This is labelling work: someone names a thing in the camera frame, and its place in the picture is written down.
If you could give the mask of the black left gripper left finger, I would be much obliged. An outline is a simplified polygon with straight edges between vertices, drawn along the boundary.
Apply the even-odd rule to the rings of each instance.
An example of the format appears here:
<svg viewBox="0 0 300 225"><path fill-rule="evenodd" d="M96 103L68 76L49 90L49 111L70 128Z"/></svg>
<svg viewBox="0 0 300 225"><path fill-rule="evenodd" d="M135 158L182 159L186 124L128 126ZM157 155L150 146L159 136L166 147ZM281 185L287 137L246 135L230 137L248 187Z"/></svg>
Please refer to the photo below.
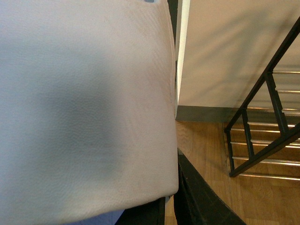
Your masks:
<svg viewBox="0 0 300 225"><path fill-rule="evenodd" d="M116 225L164 225L165 198L123 211Z"/></svg>

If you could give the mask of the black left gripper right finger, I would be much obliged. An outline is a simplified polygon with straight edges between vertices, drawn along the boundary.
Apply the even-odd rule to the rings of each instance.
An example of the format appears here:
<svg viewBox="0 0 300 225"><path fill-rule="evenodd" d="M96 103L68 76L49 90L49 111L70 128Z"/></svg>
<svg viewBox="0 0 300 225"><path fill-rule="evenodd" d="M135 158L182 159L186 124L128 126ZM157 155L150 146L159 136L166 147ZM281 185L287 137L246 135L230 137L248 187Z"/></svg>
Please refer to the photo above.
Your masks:
<svg viewBox="0 0 300 225"><path fill-rule="evenodd" d="M173 196L179 225L244 225L178 149L179 189Z"/></svg>

